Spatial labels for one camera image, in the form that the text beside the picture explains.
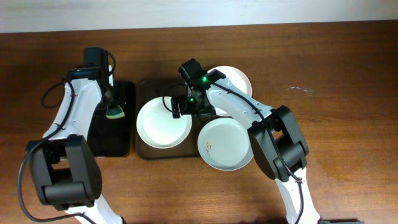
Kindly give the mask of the green and yellow sponge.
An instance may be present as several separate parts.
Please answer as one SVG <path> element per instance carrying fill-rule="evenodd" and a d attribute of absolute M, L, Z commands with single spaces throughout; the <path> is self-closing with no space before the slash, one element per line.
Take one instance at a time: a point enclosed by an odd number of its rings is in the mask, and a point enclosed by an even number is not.
<path fill-rule="evenodd" d="M 120 105 L 108 106 L 105 116 L 107 119 L 119 119 L 125 117 L 125 113 Z"/>

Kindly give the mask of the white plate top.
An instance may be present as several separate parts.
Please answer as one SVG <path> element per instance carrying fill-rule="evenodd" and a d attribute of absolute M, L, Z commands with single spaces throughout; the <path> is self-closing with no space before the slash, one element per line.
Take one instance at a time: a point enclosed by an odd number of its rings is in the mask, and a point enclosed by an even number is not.
<path fill-rule="evenodd" d="M 200 90 L 202 95 L 207 97 L 206 91 L 222 73 L 231 82 L 232 86 L 235 86 L 243 93 L 252 96 L 252 86 L 249 78 L 242 71 L 231 66 L 218 66 L 206 71 L 202 69 L 201 65 L 197 61 L 193 61 L 191 64 L 185 63 L 182 65 L 179 68 L 179 72 L 185 80 L 186 86 L 190 88 L 192 93 L 194 90 Z M 210 103 L 210 105 L 215 107 L 215 115 L 224 117 L 229 116 L 229 114 L 221 108 L 216 107 L 212 103 Z"/>

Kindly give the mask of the white plate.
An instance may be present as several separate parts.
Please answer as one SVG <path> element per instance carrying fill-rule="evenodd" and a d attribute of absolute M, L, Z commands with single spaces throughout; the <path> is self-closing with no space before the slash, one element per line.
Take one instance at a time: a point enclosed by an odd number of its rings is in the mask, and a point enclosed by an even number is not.
<path fill-rule="evenodd" d="M 185 80 L 186 86 L 190 88 L 192 93 L 194 90 L 200 90 L 202 95 L 207 97 L 206 91 L 222 73 L 231 82 L 232 86 L 235 86 L 243 93 L 252 96 L 252 86 L 249 78 L 242 71 L 231 66 L 218 66 L 206 71 L 202 69 L 201 65 L 197 61 L 193 61 L 191 64 L 185 63 L 182 65 L 179 68 L 179 72 Z M 216 107 L 212 103 L 210 103 L 210 105 L 215 107 L 215 115 L 224 117 L 229 116 L 229 114 L 221 108 Z"/>
<path fill-rule="evenodd" d="M 162 96 L 148 101 L 140 110 L 136 119 L 139 137 L 149 146 L 157 149 L 168 149 L 182 143 L 190 134 L 192 117 L 182 115 L 173 118 L 171 97 Z"/>

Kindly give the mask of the pale blue plate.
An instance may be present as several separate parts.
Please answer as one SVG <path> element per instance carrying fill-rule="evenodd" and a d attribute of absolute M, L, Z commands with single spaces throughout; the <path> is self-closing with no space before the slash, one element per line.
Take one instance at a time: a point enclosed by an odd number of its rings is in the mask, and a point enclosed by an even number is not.
<path fill-rule="evenodd" d="M 201 158 L 222 171 L 243 168 L 253 158 L 248 132 L 233 118 L 217 118 L 207 123 L 197 139 Z"/>

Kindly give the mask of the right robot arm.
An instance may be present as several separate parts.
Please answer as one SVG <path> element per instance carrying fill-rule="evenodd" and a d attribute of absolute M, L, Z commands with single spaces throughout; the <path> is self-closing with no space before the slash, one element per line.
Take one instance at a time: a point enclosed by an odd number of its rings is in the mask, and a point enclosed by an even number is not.
<path fill-rule="evenodd" d="M 194 58 L 178 69 L 187 92 L 172 102 L 172 114 L 214 115 L 219 108 L 246 128 L 260 170 L 277 184 L 288 223 L 321 223 L 307 184 L 308 144 L 293 112 L 258 102 L 221 71 L 207 72 Z"/>

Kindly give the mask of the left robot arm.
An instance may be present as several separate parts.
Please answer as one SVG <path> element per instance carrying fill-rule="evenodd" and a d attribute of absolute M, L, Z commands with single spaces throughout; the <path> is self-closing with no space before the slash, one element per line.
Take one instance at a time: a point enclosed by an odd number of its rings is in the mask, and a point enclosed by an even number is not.
<path fill-rule="evenodd" d="M 124 223 L 101 194 L 102 176 L 87 143 L 97 109 L 107 119 L 124 117 L 124 103 L 114 88 L 115 57 L 100 47 L 84 49 L 83 65 L 62 78 L 63 100 L 42 139 L 27 145 L 22 165 L 29 165 L 40 202 L 81 223 Z"/>

